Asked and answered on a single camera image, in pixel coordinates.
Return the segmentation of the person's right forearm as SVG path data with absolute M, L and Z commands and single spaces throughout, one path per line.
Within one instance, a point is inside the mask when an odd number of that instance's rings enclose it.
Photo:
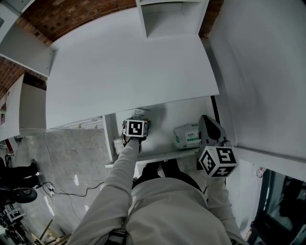
M 225 178 L 208 178 L 208 210 L 221 221 L 233 218 Z

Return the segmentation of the small white desk drawer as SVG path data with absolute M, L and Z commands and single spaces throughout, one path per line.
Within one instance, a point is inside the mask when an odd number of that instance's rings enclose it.
M 93 118 L 89 118 L 89 119 L 84 119 L 84 120 L 80 120 L 77 122 L 71 122 L 71 123 L 67 123 L 61 126 L 57 126 L 54 128 L 59 128 L 59 129 L 70 129 L 70 127 L 72 127 L 73 125 L 76 124 L 103 124 L 103 117 L 99 116 L 99 117 L 93 117 Z
M 70 129 L 82 129 L 82 130 L 95 130 L 95 129 L 103 129 L 103 124 L 76 124 L 70 127 Z

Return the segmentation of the person's left black shoe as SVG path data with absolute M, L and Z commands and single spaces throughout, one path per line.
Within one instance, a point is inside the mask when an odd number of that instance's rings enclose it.
M 142 171 L 142 175 L 139 179 L 141 179 L 142 181 L 148 181 L 151 179 L 160 178 L 160 176 L 158 175 L 159 166 L 160 166 L 160 162 L 148 163 L 144 167 Z

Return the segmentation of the person's black shoe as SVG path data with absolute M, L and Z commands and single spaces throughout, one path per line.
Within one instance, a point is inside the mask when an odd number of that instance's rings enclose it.
M 142 171 L 142 175 L 139 179 L 141 179 L 142 181 L 148 181 L 151 179 L 160 178 L 160 176 L 158 175 L 159 166 L 160 166 L 160 162 L 148 163 L 144 167 Z
M 179 179 L 181 171 L 178 167 L 176 159 L 161 161 L 160 165 L 166 178 Z

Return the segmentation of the small white packet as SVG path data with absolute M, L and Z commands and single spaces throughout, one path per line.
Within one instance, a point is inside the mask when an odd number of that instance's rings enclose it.
M 114 139 L 113 140 L 113 146 L 114 146 L 115 153 L 117 155 L 120 155 L 120 153 L 124 149 L 122 139 L 121 138 Z

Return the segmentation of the dark window frame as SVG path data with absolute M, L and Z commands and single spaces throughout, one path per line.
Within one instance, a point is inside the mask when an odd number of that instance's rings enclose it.
M 266 170 L 250 245 L 306 245 L 306 182 Z

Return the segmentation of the white wet wipes pack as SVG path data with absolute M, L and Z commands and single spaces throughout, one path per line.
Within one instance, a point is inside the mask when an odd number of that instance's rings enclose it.
M 173 129 L 174 145 L 178 150 L 200 147 L 198 123 L 189 123 Z

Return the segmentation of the black round stool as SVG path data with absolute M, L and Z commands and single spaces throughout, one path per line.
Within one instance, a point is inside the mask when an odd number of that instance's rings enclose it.
M 0 206 L 14 203 L 30 203 L 37 199 L 37 192 L 33 188 L 0 188 Z

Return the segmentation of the wooden frame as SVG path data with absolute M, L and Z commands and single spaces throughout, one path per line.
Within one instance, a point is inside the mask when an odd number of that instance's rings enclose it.
M 33 245 L 66 245 L 71 234 L 66 235 L 58 235 L 56 232 L 54 232 L 50 225 L 53 220 L 51 220 L 46 228 L 44 229 L 44 232 L 40 237 L 37 237 L 35 234 L 31 233 L 32 238 L 34 239 Z

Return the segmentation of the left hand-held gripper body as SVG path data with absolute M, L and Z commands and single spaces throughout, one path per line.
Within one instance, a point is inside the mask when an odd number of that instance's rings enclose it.
M 135 120 L 129 118 L 122 124 L 122 142 L 128 143 L 131 139 L 136 138 L 139 142 L 146 140 L 151 121 Z

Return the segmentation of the white and blue bandage box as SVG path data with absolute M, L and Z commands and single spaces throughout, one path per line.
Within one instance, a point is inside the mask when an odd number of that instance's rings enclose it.
M 134 120 L 148 121 L 151 111 L 148 109 L 135 109 L 132 118 Z

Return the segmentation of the person's right black shoe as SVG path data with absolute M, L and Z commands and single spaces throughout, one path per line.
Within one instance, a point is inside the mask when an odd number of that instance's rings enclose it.
M 178 167 L 176 159 L 161 161 L 160 165 L 166 178 L 179 179 L 181 171 Z

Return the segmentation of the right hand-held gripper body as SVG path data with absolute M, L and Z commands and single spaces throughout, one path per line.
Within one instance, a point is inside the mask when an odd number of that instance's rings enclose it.
M 206 178 L 226 178 L 239 165 L 229 140 L 201 144 L 197 153 L 197 169 Z

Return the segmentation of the white desk with hutch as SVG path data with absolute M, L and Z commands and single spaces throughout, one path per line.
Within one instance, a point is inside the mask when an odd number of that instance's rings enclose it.
M 218 95 L 199 38 L 208 0 L 136 0 L 52 46 L 16 20 L 35 0 L 0 0 L 0 56 L 47 77 L 45 123 Z

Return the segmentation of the person's light sweater torso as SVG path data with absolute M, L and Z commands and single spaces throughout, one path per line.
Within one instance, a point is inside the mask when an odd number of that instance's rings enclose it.
M 132 245 L 248 245 L 234 216 L 221 221 L 199 190 L 171 178 L 141 183 L 130 199 L 100 192 L 68 245 L 101 245 L 114 229 L 126 230 Z

